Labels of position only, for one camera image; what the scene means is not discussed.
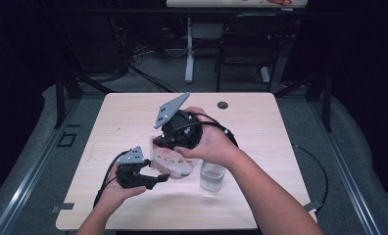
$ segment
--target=chair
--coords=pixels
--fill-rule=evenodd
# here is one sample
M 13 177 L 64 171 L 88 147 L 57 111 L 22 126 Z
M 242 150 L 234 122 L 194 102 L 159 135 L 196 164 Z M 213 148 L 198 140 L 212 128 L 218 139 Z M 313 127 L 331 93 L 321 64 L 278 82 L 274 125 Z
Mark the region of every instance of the chair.
M 218 58 L 219 92 L 221 65 L 237 67 L 271 67 L 270 90 L 281 43 L 291 28 L 289 19 L 279 15 L 240 14 L 227 20 L 221 29 Z

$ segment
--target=wooden tabletop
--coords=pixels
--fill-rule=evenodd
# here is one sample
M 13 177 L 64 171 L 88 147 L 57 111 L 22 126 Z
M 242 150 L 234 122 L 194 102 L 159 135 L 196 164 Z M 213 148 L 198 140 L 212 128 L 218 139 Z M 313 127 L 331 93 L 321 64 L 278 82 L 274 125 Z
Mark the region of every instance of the wooden tabletop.
M 150 158 L 151 136 L 162 134 L 153 124 L 159 105 L 175 93 L 114 93 L 106 96 L 82 154 L 56 225 L 76 230 L 92 210 L 97 191 L 112 159 L 136 146 Z M 218 102 L 228 108 L 218 108 Z M 302 205 L 310 202 L 301 172 L 274 97 L 269 93 L 191 93 L 181 109 L 203 108 L 234 134 L 241 149 Z M 217 193 L 200 186 L 200 166 L 182 179 L 158 183 L 130 198 L 110 217 L 107 229 L 186 230 L 252 229 L 256 222 L 233 176 L 226 171 Z M 158 175 L 145 167 L 142 174 Z
M 177 8 L 305 8 L 308 0 L 292 0 L 281 6 L 268 0 L 167 0 L 168 7 Z

